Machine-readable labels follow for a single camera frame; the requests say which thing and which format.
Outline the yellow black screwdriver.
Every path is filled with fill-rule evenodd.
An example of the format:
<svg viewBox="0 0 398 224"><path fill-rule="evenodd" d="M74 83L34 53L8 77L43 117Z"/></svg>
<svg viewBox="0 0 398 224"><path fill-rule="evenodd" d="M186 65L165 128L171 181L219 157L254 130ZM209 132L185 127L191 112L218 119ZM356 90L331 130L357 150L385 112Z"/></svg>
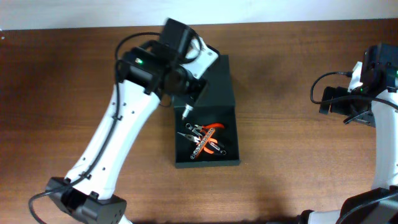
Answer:
<svg viewBox="0 0 398 224"><path fill-rule="evenodd" d="M186 104L185 109L182 113L182 120L185 120L192 110L193 110L193 106Z"/></svg>

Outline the black gift box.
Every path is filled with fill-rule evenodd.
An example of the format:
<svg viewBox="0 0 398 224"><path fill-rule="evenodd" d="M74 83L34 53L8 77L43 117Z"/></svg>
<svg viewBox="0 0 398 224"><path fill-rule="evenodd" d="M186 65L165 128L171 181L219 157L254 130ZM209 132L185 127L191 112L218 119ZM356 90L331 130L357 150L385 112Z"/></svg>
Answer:
<svg viewBox="0 0 398 224"><path fill-rule="evenodd" d="M194 167L237 166L240 163L238 132L236 126L235 98L229 70L229 57L222 55L203 77L208 81L205 94L189 113L182 119L185 105L178 98L174 101L175 115L175 166L179 169ZM225 155L218 152L209 154L205 151L192 159L191 155L197 144L183 137L183 133L193 132L185 127L191 125L206 126L221 123L213 137L223 144Z"/></svg>

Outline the chrome double ring wrench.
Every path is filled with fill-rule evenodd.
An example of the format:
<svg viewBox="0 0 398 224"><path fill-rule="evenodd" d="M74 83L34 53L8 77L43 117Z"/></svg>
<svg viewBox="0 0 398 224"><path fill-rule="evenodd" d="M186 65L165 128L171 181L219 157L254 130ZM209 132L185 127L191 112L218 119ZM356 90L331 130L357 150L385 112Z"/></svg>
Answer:
<svg viewBox="0 0 398 224"><path fill-rule="evenodd" d="M196 159L202 151L212 155L226 155L224 145L213 137L217 129L224 129L223 124L213 123L206 126L200 126L197 124L191 125L190 123L187 123L185 127L194 134L193 136L187 134L186 138L197 145L190 156L191 159Z"/></svg>

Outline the small orange-handled cutting pliers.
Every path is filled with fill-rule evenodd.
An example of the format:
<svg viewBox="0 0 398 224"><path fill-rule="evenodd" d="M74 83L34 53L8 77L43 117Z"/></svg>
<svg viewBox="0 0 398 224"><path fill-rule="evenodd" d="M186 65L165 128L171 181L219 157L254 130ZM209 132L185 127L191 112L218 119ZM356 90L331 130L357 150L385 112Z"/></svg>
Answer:
<svg viewBox="0 0 398 224"><path fill-rule="evenodd" d="M224 125L221 123L213 123L204 126L195 124L193 131L196 131L198 136L198 139L195 140L195 143L199 144L202 141L208 141L221 145L221 143L218 140L213 138L213 135L215 134L215 131L217 129L224 129Z"/></svg>

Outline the black orange long-nose pliers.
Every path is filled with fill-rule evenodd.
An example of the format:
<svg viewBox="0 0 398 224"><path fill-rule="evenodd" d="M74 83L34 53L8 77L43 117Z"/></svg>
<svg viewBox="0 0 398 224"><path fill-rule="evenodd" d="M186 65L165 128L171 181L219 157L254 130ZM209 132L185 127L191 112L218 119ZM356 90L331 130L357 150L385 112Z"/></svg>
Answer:
<svg viewBox="0 0 398 224"><path fill-rule="evenodd" d="M189 141L192 141L193 137L197 137L191 134L184 134L184 133L180 133L178 132L178 134L182 135L183 137L185 137L186 139L188 139ZM226 151L223 150L224 145L221 142L218 142L216 139L212 138L214 140L215 143L208 143L206 146L208 149L215 151L214 155L226 155Z"/></svg>

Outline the orange socket bit rail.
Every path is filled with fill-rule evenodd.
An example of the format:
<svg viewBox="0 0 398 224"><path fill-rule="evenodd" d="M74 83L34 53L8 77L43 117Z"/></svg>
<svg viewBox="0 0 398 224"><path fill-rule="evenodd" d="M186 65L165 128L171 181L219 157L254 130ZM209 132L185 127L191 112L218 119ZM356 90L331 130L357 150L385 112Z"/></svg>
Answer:
<svg viewBox="0 0 398 224"><path fill-rule="evenodd" d="M206 146L208 143L215 143L212 139L215 131L215 128L210 128L202 138L193 137L192 141L195 142L197 146L190 156L192 160L196 159L202 151L205 151L209 154L215 154L215 151L208 149Z"/></svg>

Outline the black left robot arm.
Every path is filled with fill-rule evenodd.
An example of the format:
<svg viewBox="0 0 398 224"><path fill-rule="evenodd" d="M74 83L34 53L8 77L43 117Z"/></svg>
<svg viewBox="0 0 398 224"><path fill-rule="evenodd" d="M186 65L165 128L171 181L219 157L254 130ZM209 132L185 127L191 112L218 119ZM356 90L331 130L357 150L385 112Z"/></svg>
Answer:
<svg viewBox="0 0 398 224"><path fill-rule="evenodd" d="M114 90L103 119L76 164L65 177L51 178L44 194L79 222L127 223L127 203L114 191L140 130L166 95L184 103L187 117L219 56L191 27L174 19L140 46L116 52Z"/></svg>

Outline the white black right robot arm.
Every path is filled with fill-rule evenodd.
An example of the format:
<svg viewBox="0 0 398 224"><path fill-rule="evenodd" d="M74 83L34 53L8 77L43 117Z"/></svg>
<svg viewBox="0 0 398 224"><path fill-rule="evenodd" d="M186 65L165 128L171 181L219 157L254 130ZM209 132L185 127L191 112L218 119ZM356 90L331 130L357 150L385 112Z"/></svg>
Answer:
<svg viewBox="0 0 398 224"><path fill-rule="evenodd" d="M347 198L339 210L305 210L297 223L397 223L397 46L370 46L353 70L346 88L326 87L312 99L322 114L344 115L376 130L376 168L371 190Z"/></svg>

